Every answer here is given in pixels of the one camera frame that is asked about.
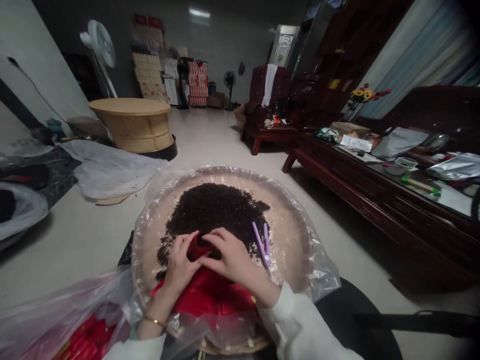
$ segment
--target standing fan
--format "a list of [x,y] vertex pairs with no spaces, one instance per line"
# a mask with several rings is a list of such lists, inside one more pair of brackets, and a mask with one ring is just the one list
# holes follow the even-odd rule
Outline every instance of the standing fan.
[[189,60],[190,60],[189,57],[181,57],[178,59],[176,63],[176,70],[178,71],[178,77],[179,77],[178,83],[180,84],[179,85],[180,89],[178,89],[178,93],[180,94],[180,101],[181,101],[181,104],[178,105],[176,108],[180,110],[190,109],[189,101],[184,91],[184,86],[187,84],[187,81],[189,79],[189,73],[190,73]]
[[232,88],[234,87],[236,82],[235,73],[231,70],[228,70],[225,75],[223,75],[223,83],[227,88],[230,89],[230,99],[228,100],[228,107],[225,110],[232,111],[234,108],[232,107]]
[[88,32],[80,33],[81,42],[89,49],[93,50],[93,62],[100,64],[103,76],[105,76],[108,86],[105,85],[108,97],[110,97],[109,88],[114,98],[118,98],[115,92],[109,73],[105,69],[105,65],[109,68],[115,67],[115,49],[109,32],[100,22],[90,20],[88,22]]

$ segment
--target ceiling light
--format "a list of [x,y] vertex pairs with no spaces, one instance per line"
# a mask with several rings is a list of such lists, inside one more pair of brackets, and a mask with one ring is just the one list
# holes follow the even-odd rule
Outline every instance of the ceiling light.
[[188,9],[188,12],[193,15],[193,16],[198,16],[200,18],[207,18],[207,19],[210,19],[210,13],[209,12],[206,12],[206,11],[200,11],[200,10],[197,10],[197,9],[193,9],[193,8],[189,8]]

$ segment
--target tiled floor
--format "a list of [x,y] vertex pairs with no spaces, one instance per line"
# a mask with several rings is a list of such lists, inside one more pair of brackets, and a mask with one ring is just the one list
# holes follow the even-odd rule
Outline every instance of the tiled floor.
[[[240,141],[232,112],[214,109],[176,110],[170,126],[176,135],[175,168],[203,164],[231,165],[277,179],[292,191],[310,215],[340,275],[362,290],[382,313],[418,310],[474,313],[478,289],[449,295],[407,299],[390,283],[380,245],[385,236],[335,194],[295,164],[281,171],[287,155],[262,145],[258,156]],[[32,228],[21,244],[0,256],[0,309],[20,304],[114,267],[145,205],[146,189],[114,206],[86,201],[72,188]],[[404,359],[457,359],[464,340],[446,335],[396,331]]]

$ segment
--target round bamboo tray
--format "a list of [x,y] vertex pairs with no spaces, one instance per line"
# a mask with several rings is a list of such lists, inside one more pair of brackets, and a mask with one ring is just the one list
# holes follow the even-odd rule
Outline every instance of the round bamboo tray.
[[110,130],[115,146],[131,153],[152,153],[174,143],[170,105],[159,100],[119,97],[91,101],[92,109]]
[[[157,285],[156,273],[161,269],[157,262],[157,250],[162,245],[165,222],[174,211],[175,204],[186,189],[203,184],[216,183],[248,190],[254,200],[262,200],[270,206],[264,213],[270,225],[272,262],[270,276],[281,284],[288,281],[296,293],[309,294],[310,276],[314,270],[314,256],[310,219],[290,193],[278,182],[245,169],[214,166],[193,171],[163,187],[158,197],[142,212],[135,226],[131,254],[133,283],[138,290],[144,309],[149,307],[150,291]],[[250,341],[220,349],[204,340],[199,350],[212,355],[233,356],[251,354],[271,344],[270,337],[260,326]],[[171,323],[166,328],[174,338],[181,330]]]

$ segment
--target white sleeve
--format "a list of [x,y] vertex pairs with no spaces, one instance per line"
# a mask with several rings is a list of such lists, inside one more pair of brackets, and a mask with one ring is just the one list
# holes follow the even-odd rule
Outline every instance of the white sleeve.
[[274,307],[258,309],[268,333],[276,344],[279,360],[321,359],[361,360],[340,344],[312,301],[294,294],[284,282]]
[[117,342],[103,360],[160,360],[166,334],[149,340]]

